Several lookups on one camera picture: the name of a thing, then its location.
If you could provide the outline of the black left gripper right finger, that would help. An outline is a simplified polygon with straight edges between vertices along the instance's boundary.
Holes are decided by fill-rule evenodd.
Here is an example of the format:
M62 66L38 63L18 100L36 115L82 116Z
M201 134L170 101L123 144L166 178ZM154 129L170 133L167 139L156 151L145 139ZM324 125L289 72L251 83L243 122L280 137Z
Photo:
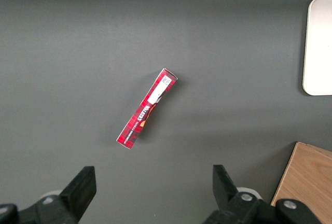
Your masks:
M213 193L218 210L204 223L320 223L298 200L279 199L271 206L248 191L239 191L223 165L213 166Z

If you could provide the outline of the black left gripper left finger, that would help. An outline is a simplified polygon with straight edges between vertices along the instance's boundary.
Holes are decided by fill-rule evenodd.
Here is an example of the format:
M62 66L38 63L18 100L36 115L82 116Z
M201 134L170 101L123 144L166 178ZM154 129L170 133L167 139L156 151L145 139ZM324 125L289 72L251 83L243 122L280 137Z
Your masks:
M85 166L60 193L48 193L26 209L1 204L1 223L79 223L96 194L94 166Z

